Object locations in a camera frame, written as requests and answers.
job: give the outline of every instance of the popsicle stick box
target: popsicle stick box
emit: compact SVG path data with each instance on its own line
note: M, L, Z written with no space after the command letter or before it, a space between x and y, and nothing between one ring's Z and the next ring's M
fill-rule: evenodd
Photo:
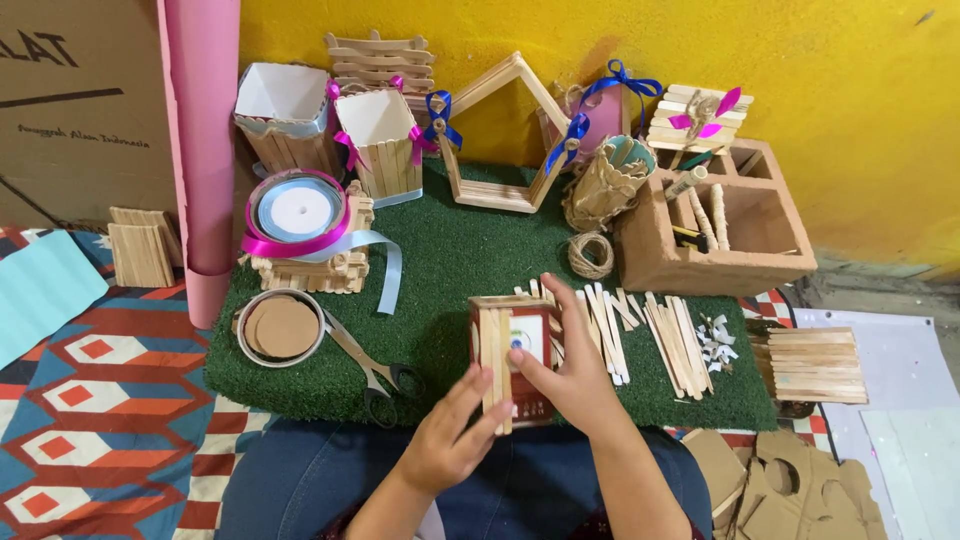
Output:
M343 178L326 80L305 65L256 62L244 73L233 119L271 174L310 169Z
M337 98L337 116L355 148L354 169L364 191L374 199L412 193L423 187L423 167L414 164L416 125L406 100L396 88Z
M553 422L554 406L507 358L511 349L528 351L548 368L552 365L552 304L529 296L478 296L469 299L470 361L493 369L493 385L483 398L487 411L501 400L514 400L514 413L496 434L514 428Z

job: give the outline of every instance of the pink paper roll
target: pink paper roll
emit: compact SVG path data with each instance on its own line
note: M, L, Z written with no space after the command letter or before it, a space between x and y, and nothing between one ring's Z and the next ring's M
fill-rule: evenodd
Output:
M209 329L223 306L234 259L232 114L240 0L164 1L183 171L187 306L190 322Z

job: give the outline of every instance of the lap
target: lap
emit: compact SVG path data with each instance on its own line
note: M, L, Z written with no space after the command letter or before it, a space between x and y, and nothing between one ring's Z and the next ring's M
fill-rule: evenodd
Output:
M709 495L696 461L659 430L644 430L660 469L698 528ZM309 538L368 497L412 430L281 420L244 455L224 495L221 537ZM448 540L564 538L602 503L589 442L571 427L498 439L466 481L437 499Z

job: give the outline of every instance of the light blue paper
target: light blue paper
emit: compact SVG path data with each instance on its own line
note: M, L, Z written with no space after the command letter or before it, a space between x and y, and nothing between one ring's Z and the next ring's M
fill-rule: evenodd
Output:
M0 368L107 294L108 285L67 231L0 260Z

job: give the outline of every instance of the popsicle stick house frame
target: popsicle stick house frame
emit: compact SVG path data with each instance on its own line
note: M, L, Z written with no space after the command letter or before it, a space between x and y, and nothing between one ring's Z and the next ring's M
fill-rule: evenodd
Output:
M550 122L560 132L560 135L554 141L554 146L561 144L570 124L570 119L564 115L560 106L550 96L550 92L543 86L519 52L514 52L506 60L495 65L490 71L454 95L450 106L450 118L476 105L516 78L519 78L530 89L534 98L543 107ZM444 135L438 135L437 140L450 179L450 188L453 190L453 199L461 205L534 213L540 208L543 198L550 190L550 186L557 180L557 176L564 166L564 160L559 159L554 163L551 170L546 170L546 160L544 160L530 187L464 180L460 176L460 165L453 153L449 139Z

